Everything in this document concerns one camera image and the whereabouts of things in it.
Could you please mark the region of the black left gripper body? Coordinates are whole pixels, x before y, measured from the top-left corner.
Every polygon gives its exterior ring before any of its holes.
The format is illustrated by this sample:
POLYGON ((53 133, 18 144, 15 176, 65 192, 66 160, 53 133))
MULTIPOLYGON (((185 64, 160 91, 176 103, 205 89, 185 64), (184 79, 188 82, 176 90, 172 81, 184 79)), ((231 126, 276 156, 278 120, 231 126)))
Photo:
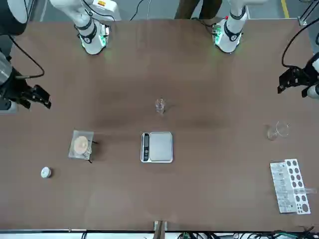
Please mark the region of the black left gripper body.
POLYGON ((319 54, 316 53, 313 57, 306 63, 304 67, 304 72, 307 76, 307 86, 315 85, 319 81, 319 54))

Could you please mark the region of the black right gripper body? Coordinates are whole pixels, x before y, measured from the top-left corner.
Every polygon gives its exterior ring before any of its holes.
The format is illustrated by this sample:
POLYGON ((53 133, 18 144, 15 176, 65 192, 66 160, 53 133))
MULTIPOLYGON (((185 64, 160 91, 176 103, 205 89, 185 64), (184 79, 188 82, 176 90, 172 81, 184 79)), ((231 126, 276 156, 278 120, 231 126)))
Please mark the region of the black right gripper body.
POLYGON ((33 100, 30 87, 25 79, 19 78, 22 74, 15 68, 8 79, 0 85, 0 98, 13 102, 24 102, 33 100))

